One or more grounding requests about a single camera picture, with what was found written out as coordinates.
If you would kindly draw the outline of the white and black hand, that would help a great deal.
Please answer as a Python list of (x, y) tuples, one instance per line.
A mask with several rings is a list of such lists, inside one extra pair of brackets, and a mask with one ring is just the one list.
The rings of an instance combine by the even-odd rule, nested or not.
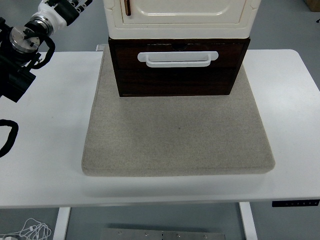
[(92, 0), (42, 0), (34, 17), (44, 19), (54, 30), (71, 25)]

